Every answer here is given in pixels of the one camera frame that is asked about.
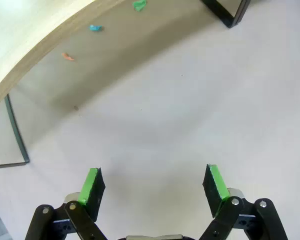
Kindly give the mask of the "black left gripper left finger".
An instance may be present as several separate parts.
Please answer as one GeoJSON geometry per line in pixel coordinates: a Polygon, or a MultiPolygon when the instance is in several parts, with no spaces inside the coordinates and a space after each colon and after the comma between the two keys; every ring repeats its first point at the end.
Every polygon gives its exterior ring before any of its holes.
{"type": "Polygon", "coordinates": [[[91,168],[78,196],[59,208],[39,205],[33,214],[27,240],[64,240],[76,233],[81,240],[105,240],[96,225],[105,183],[100,168],[91,168]]]}

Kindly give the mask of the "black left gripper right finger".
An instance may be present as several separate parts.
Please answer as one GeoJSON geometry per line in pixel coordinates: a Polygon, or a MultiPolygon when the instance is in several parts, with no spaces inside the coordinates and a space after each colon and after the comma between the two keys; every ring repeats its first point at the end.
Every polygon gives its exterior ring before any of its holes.
{"type": "Polygon", "coordinates": [[[217,165],[206,165],[202,185],[213,220],[201,240],[225,240],[233,229],[243,230],[249,240],[288,238],[274,203],[268,198],[247,201],[242,191],[226,186],[217,165]]]}

